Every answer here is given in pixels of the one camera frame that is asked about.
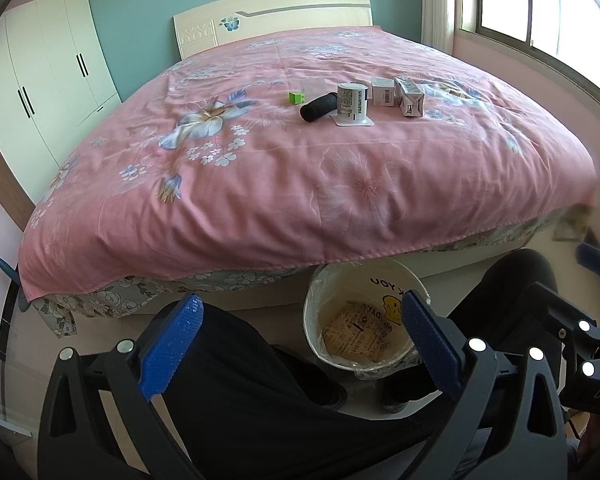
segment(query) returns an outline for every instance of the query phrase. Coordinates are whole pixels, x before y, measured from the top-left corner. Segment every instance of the green cube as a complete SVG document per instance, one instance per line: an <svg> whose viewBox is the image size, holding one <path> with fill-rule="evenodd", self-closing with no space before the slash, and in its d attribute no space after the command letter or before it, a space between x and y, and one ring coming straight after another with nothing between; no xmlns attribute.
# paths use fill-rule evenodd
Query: green cube
<svg viewBox="0 0 600 480"><path fill-rule="evenodd" d="M304 103L304 94L302 92L289 92L289 102L295 105Z"/></svg>

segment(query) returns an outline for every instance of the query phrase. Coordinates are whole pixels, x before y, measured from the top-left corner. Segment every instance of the black door handle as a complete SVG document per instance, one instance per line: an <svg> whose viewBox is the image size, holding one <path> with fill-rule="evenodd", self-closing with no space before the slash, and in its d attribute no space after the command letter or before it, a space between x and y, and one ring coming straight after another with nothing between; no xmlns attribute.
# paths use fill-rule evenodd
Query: black door handle
<svg viewBox="0 0 600 480"><path fill-rule="evenodd" d="M87 70L87 66L84 64L84 58L82 57L82 53L80 53L80 60L82 61L82 66L84 67L84 71L87 75L89 75L89 71Z"/></svg>
<svg viewBox="0 0 600 480"><path fill-rule="evenodd" d="M77 59L77 60L78 60L78 65L80 66L80 72L82 72L82 77L86 77L86 76L84 75L84 69L82 68L82 64L80 63L80 58L78 57L78 55L77 55L77 54L75 55L75 59Z"/></svg>
<svg viewBox="0 0 600 480"><path fill-rule="evenodd" d="M29 114L29 110L27 110L27 105L24 104L24 99L22 98L22 94L20 93L20 90L18 90L18 95L20 96L20 102L22 103L22 107L24 108L24 111L27 113L27 117L30 119L31 115Z"/></svg>
<svg viewBox="0 0 600 480"><path fill-rule="evenodd" d="M22 87L22 91L24 92L24 97L27 98L27 103L29 103L29 108L31 108L31 115L35 115L36 111L33 109L33 106L31 106L31 101L29 101L29 96L27 95L27 89L24 88L24 86Z"/></svg>

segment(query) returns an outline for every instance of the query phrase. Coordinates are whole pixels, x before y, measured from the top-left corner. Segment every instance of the floral bedspread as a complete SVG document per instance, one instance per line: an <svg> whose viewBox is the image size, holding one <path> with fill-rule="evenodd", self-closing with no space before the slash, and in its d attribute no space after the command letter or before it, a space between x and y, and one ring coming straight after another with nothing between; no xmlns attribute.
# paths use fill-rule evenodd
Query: floral bedspread
<svg viewBox="0 0 600 480"><path fill-rule="evenodd" d="M288 102L397 75L424 117L370 106L376 126L340 128ZM590 205L595 181L580 141L494 76L377 28L280 32L177 63L96 128L32 215L20 277L30 301L106 298L126 276L406 253Z"/></svg>

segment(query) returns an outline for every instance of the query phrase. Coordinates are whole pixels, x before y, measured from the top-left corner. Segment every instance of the wardrobe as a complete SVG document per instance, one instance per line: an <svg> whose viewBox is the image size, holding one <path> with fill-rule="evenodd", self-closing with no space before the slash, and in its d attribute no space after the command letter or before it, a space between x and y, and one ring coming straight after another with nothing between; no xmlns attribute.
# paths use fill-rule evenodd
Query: wardrobe
<svg viewBox="0 0 600 480"><path fill-rule="evenodd" d="M0 17L0 152L33 202L119 105L89 0L35 0Z"/></svg>

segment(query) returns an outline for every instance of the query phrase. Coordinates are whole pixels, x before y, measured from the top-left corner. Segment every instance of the bed headboard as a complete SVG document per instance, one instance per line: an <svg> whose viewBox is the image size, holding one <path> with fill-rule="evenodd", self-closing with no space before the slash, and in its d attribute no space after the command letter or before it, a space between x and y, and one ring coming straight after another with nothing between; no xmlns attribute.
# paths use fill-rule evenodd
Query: bed headboard
<svg viewBox="0 0 600 480"><path fill-rule="evenodd" d="M182 59L282 30L373 25L370 0L219 0L173 21Z"/></svg>

